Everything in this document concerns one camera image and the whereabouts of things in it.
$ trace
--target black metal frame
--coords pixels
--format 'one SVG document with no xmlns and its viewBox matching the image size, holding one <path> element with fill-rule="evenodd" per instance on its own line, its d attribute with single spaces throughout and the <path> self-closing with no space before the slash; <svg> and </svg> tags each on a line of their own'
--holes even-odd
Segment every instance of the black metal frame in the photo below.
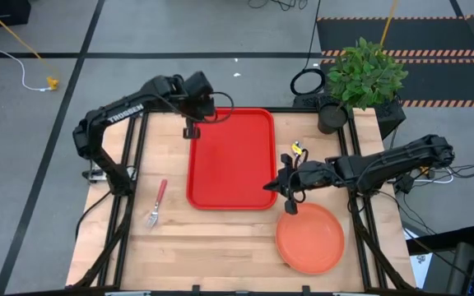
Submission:
<svg viewBox="0 0 474 296">
<path fill-rule="evenodd" d="M 306 109 L 306 108 L 291 108 L 291 107 L 265 107 L 268 112 L 270 113 L 316 113 L 316 109 Z M 144 140 L 146 137 L 146 130 L 147 130 L 147 122 L 148 122 L 148 117 L 149 113 L 144 113 L 142 116 L 142 123 L 140 125 L 140 131 L 138 134 L 138 142 L 137 142 L 137 149 L 135 152 L 135 160 L 134 160 L 134 168 L 136 172 L 139 171 L 140 169 L 140 163 L 142 160 L 142 150 L 144 146 Z M 127 165 L 128 163 L 128 157 L 129 153 L 131 150 L 131 142 L 132 142 L 132 135 L 134 133 L 134 127 L 135 127 L 135 118 L 130 118 L 129 119 L 129 124 L 128 124 L 128 130 L 126 133 L 126 139 L 124 142 L 123 146 L 123 153 L 122 153 L 122 160 L 121 163 L 124 165 Z M 349 128 L 351 132 L 351 141 L 352 141 L 352 146 L 354 148 L 355 154 L 360 154 L 360 143 L 357 138 L 357 131 L 356 131 L 356 124 L 354 123 L 354 119 L 350 118 L 349 119 Z M 345 139 L 345 133 L 342 129 L 338 131 L 338 137 L 339 137 L 339 143 L 340 143 L 340 150 L 342 152 L 342 155 L 348 155 L 348 150 L 346 148 L 346 139 Z M 125 229 L 122 229 L 122 238 L 119 241 L 119 250 L 118 250 L 118 260 L 116 267 L 114 269 L 114 282 L 113 282 L 113 287 L 120 287 L 122 283 L 122 274 L 123 274 L 123 265 L 125 261 L 125 256 L 126 256 L 126 251 L 127 251 L 127 244 L 128 244 L 128 236 L 129 236 L 129 230 L 131 226 L 131 214 L 132 214 L 132 209 L 134 206 L 134 197 L 136 195 L 136 184 L 135 182 L 135 188 L 133 190 L 133 194 L 127 196 L 127 203 L 125 206 L 125 215 L 128 215 L 128 223 L 126 225 Z M 349 190 L 349 198 L 352 198 L 355 193 Z M 113 200 L 113 207 L 111 209 L 111 216 L 109 217 L 109 227 L 107 229 L 107 237 L 105 240 L 105 243 L 110 243 L 112 240 L 113 235 L 115 234 L 115 230 L 117 229 L 117 222 L 118 222 L 118 216 L 119 216 L 119 211 L 120 211 L 120 202 L 121 202 L 122 197 L 115 196 Z M 375 228 L 375 221 L 374 221 L 374 213 L 372 212 L 372 206 L 370 205 L 370 199 L 364 200 L 365 203 L 365 214 L 366 214 L 366 219 L 367 223 L 369 226 L 369 232 L 371 234 L 372 239 L 377 243 L 378 245 L 378 236 L 375 233 L 376 228 Z M 354 218 L 354 215 L 356 215 L 356 212 L 358 211 L 357 204 L 352 205 L 352 215 Z M 366 251 L 365 251 L 365 244 L 363 242 L 363 239 L 360 237 L 358 233 L 355 234 L 355 240 L 356 240 L 356 246 L 357 246 L 357 252 L 358 252 L 358 257 L 360 261 L 360 268 L 361 268 L 361 275 L 362 275 L 362 281 L 364 285 L 364 289 L 368 290 L 371 289 L 371 283 L 370 283 L 370 276 L 369 276 L 369 267 L 367 263 L 367 256 L 366 256 Z M 387 288 L 387 282 L 386 282 L 386 277 L 383 272 L 383 268 L 381 265 L 377 262 L 374 261 L 377 271 L 378 271 L 378 279 L 379 279 L 379 287 L 386 289 Z M 98 278 L 98 287 L 102 287 L 105 285 L 105 281 L 107 278 L 107 273 L 109 269 L 109 260 L 106 260 L 103 262 L 103 266 L 100 269 L 99 273 L 99 278 Z M 155 292 L 162 292 L 164 293 L 165 291 L 151 291 L 152 294 Z"/>
<path fill-rule="evenodd" d="M 296 109 L 296 108 L 291 108 L 291 107 L 265 107 L 267 111 L 271 113 L 316 113 L 316 110 L 312 109 Z M 142 150 L 146 138 L 146 130 L 147 130 L 147 123 L 148 123 L 148 118 L 149 118 L 149 113 L 144 113 L 142 115 L 142 123 L 140 125 L 140 130 L 138 133 L 138 142 L 137 142 L 137 148 L 135 152 L 135 159 L 134 159 L 134 168 L 138 172 L 140 169 L 140 164 L 142 161 Z M 122 157 L 122 163 L 127 163 L 128 162 L 128 156 L 129 152 L 131 150 L 131 142 L 132 142 L 132 135 L 134 133 L 134 127 L 135 127 L 135 118 L 130 118 L 130 122 L 128 124 L 128 130 L 126 133 L 126 139 L 124 142 L 124 151 L 123 151 L 123 157 Z M 351 132 L 351 140 L 352 140 L 352 146 L 354 148 L 354 152 L 356 154 L 360 153 L 360 143 L 357 138 L 357 131 L 356 131 L 356 124 L 354 122 L 354 119 L 352 116 L 350 116 L 349 119 L 349 128 Z M 340 129 L 338 131 L 338 138 L 339 138 L 339 144 L 340 144 L 340 150 L 342 155 L 347 155 L 348 150 L 346 148 L 346 139 L 345 139 L 345 133 L 343 129 Z M 121 281 L 122 281 L 122 274 L 123 274 L 123 265 L 125 261 L 125 256 L 126 256 L 126 251 L 127 251 L 127 244 L 128 244 L 128 236 L 129 236 L 129 230 L 130 230 L 130 222 L 132 218 L 132 210 L 134 206 L 134 197 L 136 194 L 136 184 L 135 188 L 133 190 L 132 195 L 127 197 L 127 203 L 125 206 L 125 214 L 123 217 L 122 223 L 120 223 L 120 226 L 115 229 L 116 225 L 116 220 L 118 219 L 119 215 L 119 208 L 120 208 L 120 199 L 121 197 L 115 197 L 114 201 L 114 206 L 111 210 L 111 216 L 109 217 L 109 229 L 108 229 L 108 239 L 106 242 L 111 242 L 111 241 L 116 241 L 115 244 L 108 243 L 108 246 L 106 249 L 99 255 L 98 259 L 96 262 L 93 264 L 93 266 L 98 266 L 96 269 L 97 271 L 100 271 L 99 274 L 99 281 L 98 285 L 95 287 L 90 287 L 91 283 L 95 279 L 95 277 L 98 275 L 98 272 L 92 276 L 92 278 L 88 275 L 84 276 L 82 280 L 80 280 L 76 285 L 74 286 L 69 286 L 67 289 L 64 290 L 54 290 L 54 291 L 41 291 L 41 292 L 34 292 L 34 293 L 26 293 L 26 294 L 15 294 L 15 295 L 20 295 L 20 296 L 44 296 L 44 295 L 71 295 L 71 296 L 76 296 L 76 295 L 103 295 L 105 292 L 120 292 L 120 286 L 121 286 Z M 356 199 L 357 196 L 354 192 L 351 192 L 349 190 L 349 198 Z M 358 252 L 358 257 L 360 261 L 360 269 L 361 269 L 361 276 L 362 276 L 362 281 L 364 285 L 364 292 L 359 293 L 367 293 L 367 294 L 378 294 L 378 295 L 418 295 L 418 294 L 427 294 L 423 293 L 418 290 L 414 289 L 388 289 L 387 288 L 387 282 L 386 282 L 386 275 L 383 272 L 382 266 L 379 264 L 378 261 L 374 260 L 375 266 L 378 271 L 378 279 L 379 279 L 379 288 L 373 288 L 371 283 L 370 283 L 370 276 L 369 276 L 369 267 L 367 264 L 367 257 L 366 257 L 366 250 L 365 250 L 365 242 L 371 242 L 371 245 L 378 247 L 379 245 L 377 244 L 378 238 L 376 234 L 376 228 L 375 228 L 375 221 L 374 221 L 374 213 L 372 212 L 372 206 L 370 205 L 370 199 L 364 199 L 363 202 L 365 203 L 365 214 L 366 214 L 366 220 L 369 228 L 367 229 L 368 231 L 365 231 L 363 234 L 364 237 L 361 237 L 361 234 L 355 231 L 355 239 L 356 239 L 356 246 L 357 246 L 357 252 Z M 354 224 L 356 224 L 356 220 L 360 221 L 360 217 L 357 214 L 358 211 L 358 206 L 354 202 L 353 204 L 351 203 L 351 212 L 352 214 L 352 219 Z M 105 283 L 105 279 L 107 277 L 107 268 L 109 266 L 109 257 L 111 252 L 114 250 L 116 247 L 116 244 L 120 243 L 120 247 L 118 250 L 118 261 L 115 267 L 115 272 L 114 272 L 114 283 L 112 285 L 104 285 L 102 283 Z M 388 267 L 390 267 L 388 261 L 385 259 L 386 264 Z M 147 291 L 150 295 L 161 295 L 161 296 L 168 296 L 168 295 L 192 295 L 192 296 L 201 296 L 201 295 L 213 295 L 213 296 L 223 296 L 223 295 L 250 295 L 250 296 L 270 296 L 270 295 L 283 295 L 283 296 L 296 296 L 296 295 L 304 295 L 304 296 L 310 296 L 310 295 L 334 295 L 334 293 L 315 293 L 310 291 L 310 287 L 308 285 L 303 285 L 301 287 L 301 292 L 253 292 L 253 291 L 201 291 L 201 288 L 199 285 L 193 285 L 192 289 L 187 291 L 187 290 L 182 290 L 182 291 Z M 445 295 L 445 294 L 428 294 L 428 295 Z"/>
<path fill-rule="evenodd" d="M 474 246 L 474 226 L 440 234 L 420 236 L 419 238 L 408 239 L 406 243 L 411 256 L 428 253 L 428 251 L 418 243 L 425 245 L 435 252 L 454 250 L 459 243 L 467 243 Z"/>
</svg>

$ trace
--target butcher block tabletop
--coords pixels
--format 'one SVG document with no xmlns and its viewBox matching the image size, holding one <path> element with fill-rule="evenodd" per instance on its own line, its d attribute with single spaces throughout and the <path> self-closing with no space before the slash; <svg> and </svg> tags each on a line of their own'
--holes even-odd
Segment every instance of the butcher block tabletop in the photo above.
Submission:
<svg viewBox="0 0 474 296">
<path fill-rule="evenodd" d="M 362 155 L 382 151 L 374 110 L 355 109 L 354 114 Z M 337 134 L 323 135 L 317 128 L 316 113 L 273 113 L 272 116 L 278 169 L 283 167 L 280 155 L 291 154 L 294 141 L 309 151 L 309 160 L 324 161 L 341 155 Z M 137 120 L 135 135 L 140 121 Z M 124 120 L 105 133 L 103 147 L 116 162 L 121 158 L 127 126 L 128 121 Z M 283 196 L 278 195 L 268 210 L 196 210 L 188 203 L 190 141 L 182 138 L 183 127 L 184 119 L 178 115 L 151 113 L 149 116 L 121 289 L 191 290 L 192 285 L 199 284 L 201 290 L 215 291 L 299 292 L 302 285 L 310 286 L 313 292 L 363 291 L 345 188 L 307 192 L 306 202 L 324 206 L 339 220 L 345 234 L 345 250 L 329 272 L 302 274 L 291 269 L 276 248 L 277 220 L 286 200 Z M 349 154 L 353 154 L 348 125 L 344 129 Z M 135 142 L 133 139 L 131 161 Z M 146 223 L 164 178 L 168 185 L 160 204 L 158 223 L 149 230 Z M 91 185 L 86 208 L 108 190 L 107 183 Z M 382 191 L 393 196 L 389 185 L 383 186 Z M 77 282 L 102 251 L 112 200 L 109 197 L 81 223 L 67 284 Z M 396 202 L 380 194 L 372 198 L 372 205 L 383 253 L 405 281 L 416 286 Z M 374 258 L 367 247 L 366 250 L 371 282 L 377 286 Z M 113 282 L 116 260 L 114 252 L 106 284 Z"/>
</svg>

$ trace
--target floor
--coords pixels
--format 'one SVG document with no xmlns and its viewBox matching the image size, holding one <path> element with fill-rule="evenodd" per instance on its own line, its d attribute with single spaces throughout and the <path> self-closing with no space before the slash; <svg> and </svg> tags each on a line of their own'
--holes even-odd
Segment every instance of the floor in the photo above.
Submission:
<svg viewBox="0 0 474 296">
<path fill-rule="evenodd" d="M 12 29 L 41 53 L 74 54 L 48 60 L 62 77 L 60 89 L 54 92 L 26 90 L 20 84 L 18 65 L 0 58 L 0 271 L 27 200 L 28 207 L 35 206 L 7 294 L 61 289 L 65 284 L 74 227 L 88 188 L 80 176 L 87 163 L 77 157 L 71 131 L 86 111 L 132 93 L 155 75 L 186 76 L 196 70 L 203 70 L 217 90 L 230 93 L 238 106 L 290 106 L 290 79 L 304 66 L 302 53 L 308 50 L 317 6 L 317 1 L 310 0 L 304 10 L 282 12 L 274 3 L 249 8 L 247 0 L 106 0 L 89 53 L 207 54 L 173 59 L 157 55 L 144 59 L 89 58 L 81 66 L 74 90 L 67 91 L 69 78 L 78 74 L 74 71 L 76 53 L 82 49 L 98 0 L 30 2 L 29 24 Z M 391 3 L 322 0 L 319 15 L 386 16 Z M 458 3 L 464 14 L 474 14 L 474 0 Z M 455 14 L 449 0 L 403 0 L 396 15 Z M 3 29 L 0 49 L 26 51 Z M 312 49 L 319 52 L 317 38 Z M 256 52 L 267 54 L 263 58 L 248 54 Z M 228 54 L 211 58 L 215 54 L 210 53 Z M 310 65 L 317 62 L 312 59 Z M 44 87 L 48 73 L 41 62 L 24 58 L 23 63 L 26 83 Z M 308 77 L 297 86 L 304 90 L 317 83 Z M 66 92 L 72 91 L 72 98 L 68 98 Z M 61 131 L 57 138 L 51 131 L 57 126 L 60 107 L 62 111 L 67 107 L 67 113 L 60 118 L 63 125 L 58 126 Z M 457 164 L 474 164 L 474 109 L 409 108 L 405 112 L 407 120 L 398 130 L 395 145 L 436 133 L 446 136 L 454 146 Z M 48 142 L 54 145 L 50 162 L 46 161 L 51 156 L 45 149 Z M 46 169 L 44 179 L 37 178 L 39 169 Z M 34 196 L 35 190 L 39 193 L 34 205 L 29 196 Z M 415 188 L 407 201 L 435 231 L 474 225 L 474 178 Z M 407 217 L 404 220 L 414 224 Z M 434 281 L 428 276 L 426 286 L 430 282 Z M 430 287 L 440 289 L 436 284 Z"/>
</svg>

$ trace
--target leaves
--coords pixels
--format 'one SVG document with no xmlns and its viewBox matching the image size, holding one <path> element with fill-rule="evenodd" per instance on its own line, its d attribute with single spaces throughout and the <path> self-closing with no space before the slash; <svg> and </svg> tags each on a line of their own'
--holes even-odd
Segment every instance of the leaves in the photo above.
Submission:
<svg viewBox="0 0 474 296">
<path fill-rule="evenodd" d="M 327 76 L 331 81 L 337 82 L 342 75 L 339 72 L 332 71 L 329 72 Z"/>
<path fill-rule="evenodd" d="M 409 74 L 403 64 L 383 54 L 379 44 L 360 38 L 355 47 L 344 48 L 328 72 L 328 90 L 347 108 L 365 109 L 392 100 Z"/>
<path fill-rule="evenodd" d="M 360 47 L 362 49 L 367 47 L 367 40 L 363 39 L 363 37 L 360 37 Z"/>
</svg>

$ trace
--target black cable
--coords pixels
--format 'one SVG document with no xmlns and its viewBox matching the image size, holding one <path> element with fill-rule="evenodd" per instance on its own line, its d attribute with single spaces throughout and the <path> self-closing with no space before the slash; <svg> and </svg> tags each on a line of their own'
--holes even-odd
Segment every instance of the black cable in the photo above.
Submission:
<svg viewBox="0 0 474 296">
<path fill-rule="evenodd" d="M 416 223 L 419 224 L 419 225 L 424 226 L 425 229 L 429 229 L 430 231 L 433 232 L 433 234 L 436 234 L 436 232 L 435 232 L 433 229 L 431 229 L 429 226 L 427 226 L 427 225 L 425 224 L 425 222 L 424 222 L 424 223 L 421 223 L 420 221 L 418 221 L 418 220 L 412 218 L 412 217 L 409 215 L 409 213 L 407 213 L 407 211 L 402 207 L 402 205 L 400 205 L 400 202 L 398 201 L 398 199 L 397 199 L 396 197 L 393 197 L 392 195 L 390 195 L 390 194 L 388 194 L 388 193 L 386 193 L 386 192 L 380 191 L 380 190 L 377 190 L 376 192 L 378 192 L 378 193 L 383 193 L 383 194 L 386 195 L 387 197 L 390 197 L 394 202 L 396 202 L 396 205 L 397 205 L 398 209 L 399 209 L 400 211 L 402 211 L 403 214 L 405 214 L 407 217 L 409 217 L 410 220 L 416 222 Z M 419 216 L 415 211 L 413 211 L 412 209 L 409 209 L 409 210 L 410 210 L 411 212 L 415 213 L 415 215 L 417 215 L 417 216 L 420 218 L 420 216 Z"/>
<path fill-rule="evenodd" d="M 389 149 L 392 149 L 394 147 L 394 138 L 396 137 L 397 132 L 398 132 L 398 127 L 394 129 L 393 138 L 391 139 L 391 146 L 389 147 Z"/>
<path fill-rule="evenodd" d="M 409 230 L 403 228 L 403 230 L 405 232 L 407 232 L 407 234 L 409 234 L 409 237 L 411 237 L 412 240 L 415 241 L 415 243 L 417 243 L 420 247 L 423 247 L 427 252 L 430 252 L 432 253 L 433 255 L 437 256 L 438 258 L 442 259 L 442 261 L 444 261 L 445 263 L 447 263 L 449 266 L 451 266 L 452 268 L 456 269 L 457 271 L 460 271 L 464 276 L 466 276 L 469 280 L 472 280 L 472 276 L 467 273 L 467 271 L 461 269 L 460 267 L 458 266 L 455 266 L 453 263 L 449 262 L 447 259 L 445 259 L 444 257 L 442 257 L 440 254 L 438 254 L 437 252 L 433 251 L 430 247 L 427 247 L 425 244 L 423 244 L 421 241 L 419 241 L 418 239 L 414 238 L 412 236 L 412 234 L 409 232 Z"/>
<path fill-rule="evenodd" d="M 235 109 L 234 100 L 230 97 L 230 95 L 228 95 L 228 94 L 226 94 L 225 92 L 222 92 L 222 91 L 214 91 L 211 94 L 212 95 L 224 95 L 226 98 L 228 98 L 228 100 L 230 101 L 230 111 L 228 112 L 228 114 L 226 116 L 224 116 L 221 119 L 218 119 L 219 117 L 218 117 L 217 113 L 215 112 L 215 119 L 213 119 L 212 121 L 204 119 L 200 123 L 222 123 L 222 122 L 228 120 L 228 118 L 230 118 L 231 114 L 234 112 L 234 109 Z"/>
<path fill-rule="evenodd" d="M 253 9 L 258 9 L 258 8 L 265 7 L 265 6 L 268 4 L 268 1 L 270 1 L 270 0 L 264 0 L 264 3 L 263 3 L 263 4 L 257 5 L 257 6 L 253 6 L 253 5 L 252 5 L 253 0 L 248 0 L 248 6 L 249 6 L 250 8 L 253 8 Z"/>
<path fill-rule="evenodd" d="M 298 201 L 294 197 L 294 192 L 292 191 L 292 188 L 290 186 L 292 178 L 295 176 L 296 173 L 301 173 L 301 172 L 308 172 L 308 173 L 316 173 L 316 172 L 321 172 L 321 171 L 327 171 L 329 173 L 333 173 L 338 180 L 340 180 L 345 187 L 348 187 L 346 185 L 345 179 L 343 179 L 340 175 L 338 175 L 333 169 L 326 169 L 326 168 L 321 168 L 321 169 L 298 169 L 295 172 L 292 172 L 290 176 L 288 177 L 288 185 L 287 185 L 287 193 L 288 193 L 288 199 L 293 199 L 295 202 L 303 202 L 304 199 L 306 198 L 306 193 L 304 193 L 304 190 L 301 191 L 303 193 L 303 199 L 301 201 Z"/>
<path fill-rule="evenodd" d="M 319 14 L 319 7 L 321 6 L 321 0 L 318 0 L 318 8 L 316 8 L 316 15 L 314 18 L 314 26 L 312 27 L 312 37 L 310 38 L 310 46 L 309 46 L 309 51 L 306 56 L 306 63 L 304 64 L 303 70 L 301 70 L 299 73 L 295 74 L 294 78 L 292 78 L 292 81 L 290 82 L 290 91 L 294 95 L 311 95 L 311 94 L 317 94 L 319 91 L 321 91 L 325 87 L 325 73 L 321 71 L 321 69 L 317 68 L 310 68 L 307 69 L 307 66 L 309 65 L 309 60 L 310 60 L 310 54 L 312 53 L 312 44 L 314 43 L 314 35 L 316 32 L 316 27 L 318 26 L 318 14 Z M 306 73 L 315 73 L 318 74 L 319 77 L 321 78 L 321 82 L 319 82 L 319 85 L 305 93 L 300 93 L 299 91 L 295 90 L 295 82 L 304 74 Z"/>
<path fill-rule="evenodd" d="M 268 4 L 268 2 L 274 2 L 274 3 L 279 4 L 279 7 L 281 8 L 282 11 L 288 12 L 291 8 L 295 7 L 296 3 L 298 3 L 297 7 L 300 10 L 303 10 L 309 4 L 308 0 L 299 0 L 298 2 L 296 0 L 289 0 L 289 1 L 290 2 L 286 3 L 281 0 L 264 0 L 264 2 L 261 3 L 260 5 L 254 6 L 252 5 L 252 2 L 254 2 L 254 0 L 248 0 L 248 6 L 250 8 L 258 9 L 258 8 L 265 7 Z"/>
<path fill-rule="evenodd" d="M 346 209 L 349 211 L 349 213 L 352 213 L 352 202 L 357 200 L 355 198 L 349 197 L 348 202 L 346 203 Z M 356 214 L 361 213 L 365 209 L 365 203 L 363 203 L 363 206 L 356 212 Z"/>
<path fill-rule="evenodd" d="M 399 155 L 402 155 L 402 154 L 409 154 L 411 153 L 412 151 L 415 151 L 415 150 L 421 150 L 421 149 L 425 149 L 425 148 L 432 148 L 432 147 L 439 147 L 439 146 L 444 146 L 444 145 L 424 145 L 424 146 L 420 146 L 420 147 L 417 147 L 417 148 L 414 148 L 414 149 L 410 149 L 410 150 L 407 150 L 407 151 L 404 151 L 404 152 L 400 152 L 398 154 L 396 154 L 395 156 L 399 156 Z M 318 171 L 328 171 L 330 173 L 333 173 L 338 180 L 340 180 L 343 185 L 353 191 L 356 191 L 356 188 L 358 187 L 359 185 L 359 182 L 360 180 L 365 176 L 365 174 L 369 171 L 369 169 L 374 166 L 375 164 L 377 164 L 378 162 L 382 161 L 381 159 L 377 159 L 377 160 L 374 160 L 372 163 L 370 163 L 369 165 L 367 165 L 367 167 L 363 170 L 363 172 L 361 172 L 360 176 L 358 177 L 358 181 L 356 182 L 355 186 L 354 187 L 349 187 L 347 186 L 347 183 L 346 181 L 341 177 L 339 176 L 335 171 L 333 171 L 332 169 L 325 169 L 325 168 L 322 168 L 322 169 L 312 169 L 312 170 L 309 170 L 308 172 L 318 172 Z M 299 202 L 297 201 L 295 198 L 294 198 L 294 193 L 292 192 L 291 190 L 291 187 L 290 187 L 290 184 L 291 184 L 291 179 L 294 177 L 294 175 L 296 173 L 299 173 L 299 172 L 302 172 L 301 170 L 296 170 L 295 172 L 291 173 L 290 176 L 288 177 L 288 185 L 287 185 L 287 191 L 288 191 L 288 198 L 289 199 L 293 199 L 295 200 L 296 202 Z M 347 209 L 351 212 L 351 200 L 349 200 L 349 203 L 347 204 Z M 364 210 L 365 207 L 362 207 L 358 213 L 360 213 L 362 210 Z"/>
<path fill-rule="evenodd" d="M 463 170 L 466 170 L 466 169 L 473 169 L 473 168 L 474 168 L 474 164 L 471 164 L 470 167 L 467 167 L 467 168 L 464 167 L 464 168 L 461 168 L 461 169 L 459 169 L 459 170 L 455 170 L 455 169 L 453 169 L 452 167 L 449 166 L 449 169 L 451 170 L 451 173 L 447 173 L 447 174 L 445 174 L 445 175 L 442 176 L 442 177 L 434 178 L 434 179 L 432 179 L 432 181 L 438 181 L 438 180 L 440 180 L 440 179 L 442 179 L 442 178 L 447 178 L 448 176 L 451 176 L 451 175 L 453 175 L 455 178 L 474 178 L 474 173 L 469 174 L 469 175 L 462 175 L 462 174 L 460 174 L 460 172 L 463 171 Z M 429 185 L 429 184 L 433 184 L 433 182 L 422 183 L 422 184 L 414 185 L 414 186 L 411 187 L 411 189 L 414 188 L 414 187 L 423 187 L 423 186 Z"/>
<path fill-rule="evenodd" d="M 206 119 L 205 120 L 199 120 L 193 116 L 190 116 L 190 115 L 187 115 L 186 113 L 180 111 L 179 109 L 177 109 L 175 106 L 173 106 L 172 103 L 170 103 L 167 99 L 161 97 L 160 95 L 149 95 L 149 96 L 153 96 L 157 99 L 160 99 L 164 104 L 168 105 L 168 107 L 170 107 L 171 110 L 173 110 L 175 113 L 178 113 L 182 116 L 184 116 L 185 118 L 191 120 L 192 122 L 194 123 L 222 123 L 226 120 L 228 120 L 228 118 L 230 118 L 231 114 L 234 112 L 235 110 L 235 102 L 234 100 L 230 97 L 230 95 L 226 94 L 225 92 L 222 92 L 222 91 L 214 91 L 212 92 L 210 95 L 224 95 L 226 98 L 228 98 L 228 100 L 230 101 L 230 111 L 228 112 L 228 114 L 226 116 L 224 116 L 223 118 L 221 119 L 216 119 L 216 120 L 213 120 L 213 121 L 207 121 Z"/>
<path fill-rule="evenodd" d="M 306 150 L 305 148 L 303 148 L 301 150 L 301 154 L 300 155 L 297 155 L 295 157 L 295 160 L 294 160 L 294 167 L 295 169 L 297 169 L 299 167 L 299 162 L 300 162 L 300 158 L 301 156 L 304 154 L 304 157 L 303 157 L 303 161 L 301 161 L 301 163 L 305 163 L 308 159 L 309 159 L 309 151 Z"/>
<path fill-rule="evenodd" d="M 76 232 L 74 235 L 74 240 L 76 241 L 78 239 L 78 232 L 80 231 L 80 224 L 83 221 L 83 219 L 89 214 L 90 211 L 92 211 L 94 208 L 96 208 L 102 201 L 105 200 L 105 198 L 111 193 L 109 190 L 107 193 L 105 193 L 98 201 L 96 201 L 92 206 L 89 207 L 86 211 L 83 212 L 83 215 L 81 215 L 80 219 L 78 220 L 78 223 L 76 224 Z"/>
<path fill-rule="evenodd" d="M 427 231 L 428 234 L 437 234 L 431 227 L 427 226 L 427 223 L 421 218 L 420 214 L 418 214 L 415 210 L 413 210 L 411 208 L 411 206 L 409 206 L 409 204 L 407 203 L 407 194 L 406 193 L 403 193 L 403 203 L 405 204 L 407 209 L 409 209 L 409 211 L 411 211 L 420 221 L 414 220 L 409 215 L 407 215 L 409 217 L 409 219 L 411 219 L 411 220 L 417 222 L 417 224 L 420 224 L 421 226 L 423 226 L 425 228 L 425 231 Z"/>
<path fill-rule="evenodd" d="M 407 155 L 407 154 L 411 153 L 412 151 L 416 151 L 416 150 L 421 150 L 421 149 L 425 149 L 425 148 L 441 147 L 441 146 L 446 146 L 446 145 L 423 145 L 423 146 L 420 146 L 420 147 L 417 147 L 417 148 L 414 148 L 414 149 L 405 150 L 403 152 L 397 153 L 397 154 L 393 155 L 393 157 L 400 156 L 400 155 Z M 421 157 L 424 157 L 424 156 L 423 155 L 418 155 L 414 159 L 419 159 Z M 358 181 L 355 183 L 356 188 L 358 188 L 358 185 L 360 184 L 360 182 L 363 179 L 363 177 L 365 176 L 365 174 L 369 172 L 369 169 L 372 166 L 374 166 L 375 164 L 377 164 L 379 161 L 383 162 L 384 160 L 381 159 L 381 158 L 376 159 L 365 167 L 365 169 L 361 172 L 360 176 L 358 177 Z"/>
</svg>

